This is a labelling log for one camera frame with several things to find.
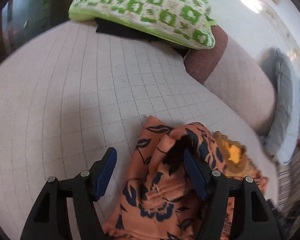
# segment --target orange floral cloth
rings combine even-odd
[[[240,174],[229,173],[215,139],[202,124],[178,128],[150,116],[132,154],[119,201],[102,226],[108,239],[192,240],[209,203],[200,199],[183,165],[183,153],[206,161],[229,177],[252,176],[264,191],[267,178],[251,161]],[[228,239],[234,199],[229,198],[221,239]]]

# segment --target patterned pillowcase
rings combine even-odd
[[[74,0],[69,18],[116,22],[193,49],[215,45],[207,0]]]

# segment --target grey cushion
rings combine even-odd
[[[277,105],[274,122],[265,140],[268,153],[282,165],[290,162],[300,125],[300,82],[289,58],[276,51]]]

